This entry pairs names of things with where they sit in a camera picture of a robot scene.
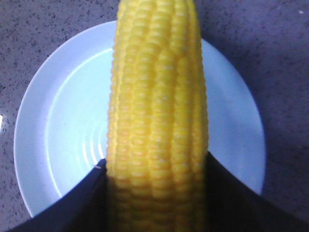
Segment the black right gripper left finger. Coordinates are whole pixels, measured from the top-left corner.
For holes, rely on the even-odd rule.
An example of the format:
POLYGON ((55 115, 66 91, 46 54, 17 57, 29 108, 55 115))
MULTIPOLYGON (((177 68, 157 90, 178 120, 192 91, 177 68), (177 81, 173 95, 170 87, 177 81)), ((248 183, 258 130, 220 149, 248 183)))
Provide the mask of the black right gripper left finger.
POLYGON ((106 160, 102 159, 69 193, 11 232, 106 232, 106 160))

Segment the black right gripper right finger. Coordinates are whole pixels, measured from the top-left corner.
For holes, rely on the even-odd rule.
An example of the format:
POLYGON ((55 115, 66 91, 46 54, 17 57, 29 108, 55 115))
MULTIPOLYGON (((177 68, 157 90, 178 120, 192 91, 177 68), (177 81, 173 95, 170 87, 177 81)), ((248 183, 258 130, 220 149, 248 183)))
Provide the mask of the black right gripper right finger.
POLYGON ((279 209, 207 154, 207 203, 212 232, 307 232, 308 223, 279 209))

